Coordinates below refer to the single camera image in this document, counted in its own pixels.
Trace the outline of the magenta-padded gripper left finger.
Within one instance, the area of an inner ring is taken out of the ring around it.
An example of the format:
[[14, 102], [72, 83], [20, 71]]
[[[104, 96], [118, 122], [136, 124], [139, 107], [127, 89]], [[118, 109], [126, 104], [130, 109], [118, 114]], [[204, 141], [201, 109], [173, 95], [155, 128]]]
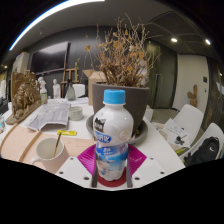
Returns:
[[56, 175], [84, 188], [97, 186], [95, 146], [92, 145], [77, 157], [70, 156]]

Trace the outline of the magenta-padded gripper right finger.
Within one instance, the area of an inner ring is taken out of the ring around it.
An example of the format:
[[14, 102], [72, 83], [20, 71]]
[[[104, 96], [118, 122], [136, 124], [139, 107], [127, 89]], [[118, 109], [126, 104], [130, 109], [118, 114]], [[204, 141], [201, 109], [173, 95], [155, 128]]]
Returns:
[[128, 188], [140, 188], [165, 177], [167, 173], [153, 157], [147, 157], [134, 146], [129, 146], [126, 168]]

